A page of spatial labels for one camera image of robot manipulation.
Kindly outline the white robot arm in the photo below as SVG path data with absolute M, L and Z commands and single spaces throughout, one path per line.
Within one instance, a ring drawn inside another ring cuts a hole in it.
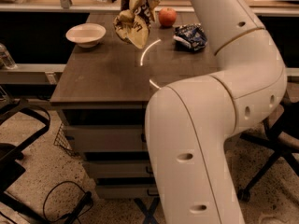
M 218 71 L 150 98 L 146 140 L 167 224 L 245 224 L 225 141 L 267 118 L 287 86 L 272 37 L 243 0 L 190 0 Z

